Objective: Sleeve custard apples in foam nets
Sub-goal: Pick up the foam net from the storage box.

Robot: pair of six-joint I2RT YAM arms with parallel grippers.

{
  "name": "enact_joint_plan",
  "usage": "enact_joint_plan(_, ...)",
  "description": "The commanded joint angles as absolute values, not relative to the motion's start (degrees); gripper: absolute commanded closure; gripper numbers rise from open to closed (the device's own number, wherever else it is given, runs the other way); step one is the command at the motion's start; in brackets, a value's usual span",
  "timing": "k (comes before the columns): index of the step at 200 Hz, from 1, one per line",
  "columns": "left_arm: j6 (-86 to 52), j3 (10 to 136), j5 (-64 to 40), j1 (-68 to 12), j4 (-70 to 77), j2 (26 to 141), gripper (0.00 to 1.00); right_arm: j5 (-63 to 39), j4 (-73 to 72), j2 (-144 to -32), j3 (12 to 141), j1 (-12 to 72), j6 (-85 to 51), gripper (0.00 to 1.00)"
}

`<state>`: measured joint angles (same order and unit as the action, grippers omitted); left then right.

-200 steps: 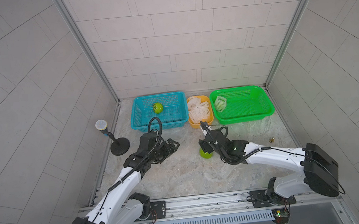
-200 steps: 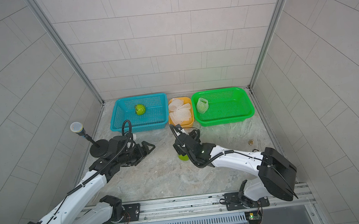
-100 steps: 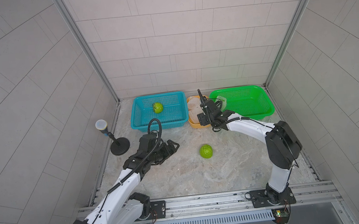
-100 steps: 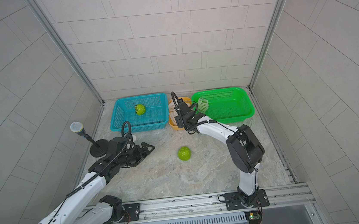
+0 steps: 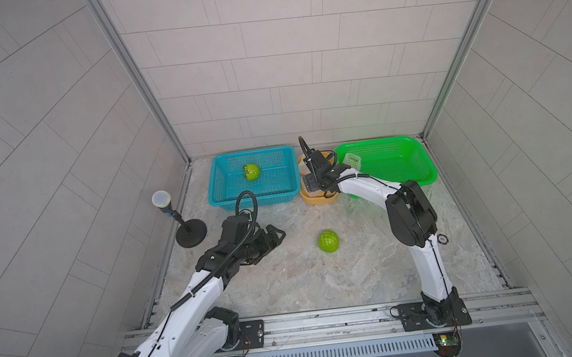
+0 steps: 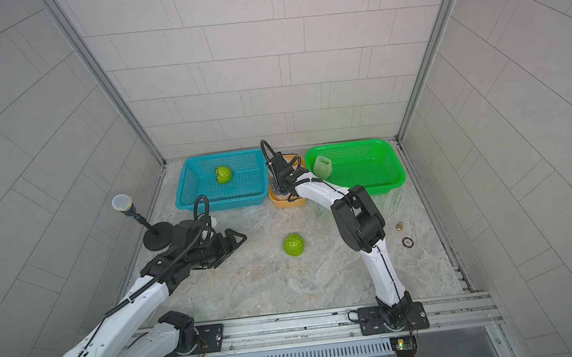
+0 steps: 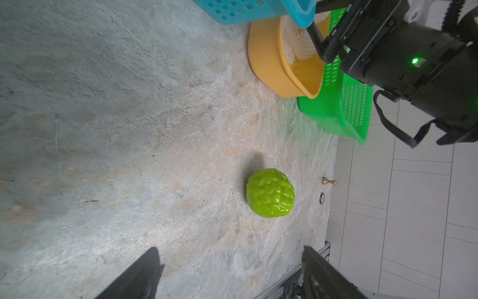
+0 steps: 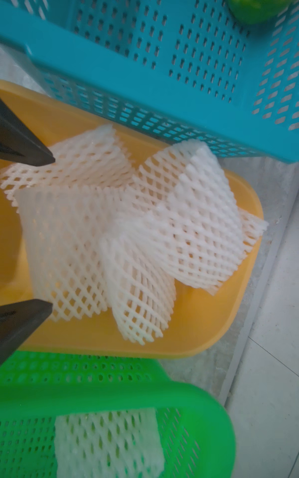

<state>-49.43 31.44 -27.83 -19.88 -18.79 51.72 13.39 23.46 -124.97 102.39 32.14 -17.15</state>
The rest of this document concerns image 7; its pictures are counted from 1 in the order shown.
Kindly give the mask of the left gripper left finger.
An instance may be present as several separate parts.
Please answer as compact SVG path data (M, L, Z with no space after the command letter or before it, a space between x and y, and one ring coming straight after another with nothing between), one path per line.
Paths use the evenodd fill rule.
M155 299L163 270L158 248L151 247L97 299Z

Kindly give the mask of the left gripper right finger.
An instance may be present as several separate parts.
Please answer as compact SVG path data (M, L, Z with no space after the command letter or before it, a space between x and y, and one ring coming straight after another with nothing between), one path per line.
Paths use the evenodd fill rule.
M302 299L366 299L328 261L310 246L302 253Z

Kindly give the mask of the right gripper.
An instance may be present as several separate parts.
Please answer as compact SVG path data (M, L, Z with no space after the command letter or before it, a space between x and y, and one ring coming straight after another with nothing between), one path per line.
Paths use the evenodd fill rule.
M352 78L385 90L454 90L456 35L443 24L427 26L433 1L325 1L317 11L344 8L336 27L324 36L307 28L319 58L341 59Z

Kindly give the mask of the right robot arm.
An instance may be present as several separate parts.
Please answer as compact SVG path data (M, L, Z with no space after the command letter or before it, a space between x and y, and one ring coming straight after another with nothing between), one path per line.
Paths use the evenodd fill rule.
M419 21L430 1L317 1L316 12L344 9L328 36L307 29L320 59L341 60L341 71L393 102L406 100L431 116L412 137L386 117L385 128L411 148L430 126L443 131L438 144L478 139L477 9L463 14L463 1L452 1L440 30Z

